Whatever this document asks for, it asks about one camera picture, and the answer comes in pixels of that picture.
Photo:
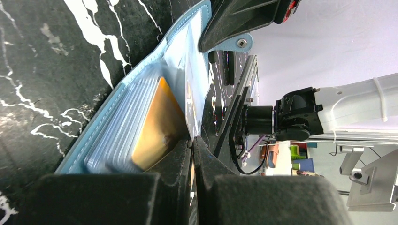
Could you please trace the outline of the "orange card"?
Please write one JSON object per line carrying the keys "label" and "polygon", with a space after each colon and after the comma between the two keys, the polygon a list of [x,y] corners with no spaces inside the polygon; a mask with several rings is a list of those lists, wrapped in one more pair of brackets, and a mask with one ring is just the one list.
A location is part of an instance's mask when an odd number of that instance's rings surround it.
{"label": "orange card", "polygon": [[166,79],[161,77],[131,154],[133,164],[143,171],[149,169],[165,157],[185,134],[184,113]]}

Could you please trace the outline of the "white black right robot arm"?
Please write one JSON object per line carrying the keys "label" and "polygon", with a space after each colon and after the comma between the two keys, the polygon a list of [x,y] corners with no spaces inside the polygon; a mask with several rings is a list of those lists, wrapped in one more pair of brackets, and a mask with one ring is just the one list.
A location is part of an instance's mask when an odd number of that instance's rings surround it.
{"label": "white black right robot arm", "polygon": [[[219,0],[202,33],[202,52],[232,42],[232,51],[249,50],[250,32],[283,23],[298,6],[296,0]],[[355,122],[386,121],[398,113],[398,75],[374,77],[336,87],[308,87],[285,94],[274,106],[247,106],[239,94],[230,136],[274,135],[278,141],[306,140]]]}

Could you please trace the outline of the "light blue card holder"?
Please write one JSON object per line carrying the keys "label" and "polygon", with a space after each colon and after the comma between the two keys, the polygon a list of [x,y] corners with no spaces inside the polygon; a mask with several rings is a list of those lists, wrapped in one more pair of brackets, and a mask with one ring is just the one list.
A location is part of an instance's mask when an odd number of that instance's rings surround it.
{"label": "light blue card holder", "polygon": [[210,90],[208,51],[199,45],[212,21],[208,0],[182,14],[113,89],[56,173],[140,173],[181,137],[199,136]]}

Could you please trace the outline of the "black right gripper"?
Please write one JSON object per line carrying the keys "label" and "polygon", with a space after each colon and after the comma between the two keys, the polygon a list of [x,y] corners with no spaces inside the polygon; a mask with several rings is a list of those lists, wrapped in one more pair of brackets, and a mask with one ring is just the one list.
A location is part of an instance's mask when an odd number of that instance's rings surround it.
{"label": "black right gripper", "polygon": [[270,25],[282,24],[301,0],[212,0],[212,17],[203,31],[199,50],[207,52],[229,38]]}

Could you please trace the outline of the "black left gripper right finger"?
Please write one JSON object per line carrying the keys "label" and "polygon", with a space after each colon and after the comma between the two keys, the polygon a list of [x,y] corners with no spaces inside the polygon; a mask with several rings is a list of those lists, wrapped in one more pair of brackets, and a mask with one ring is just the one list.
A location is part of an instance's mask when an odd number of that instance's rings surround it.
{"label": "black left gripper right finger", "polygon": [[193,140],[201,225],[350,225],[335,187],[314,176],[239,176]]}

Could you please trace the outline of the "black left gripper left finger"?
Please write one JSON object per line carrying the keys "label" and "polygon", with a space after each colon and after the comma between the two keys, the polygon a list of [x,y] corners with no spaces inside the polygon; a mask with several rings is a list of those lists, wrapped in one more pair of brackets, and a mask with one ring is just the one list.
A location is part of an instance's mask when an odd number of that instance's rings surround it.
{"label": "black left gripper left finger", "polygon": [[41,178],[17,225],[185,225],[191,141],[181,140],[144,173],[68,174]]}

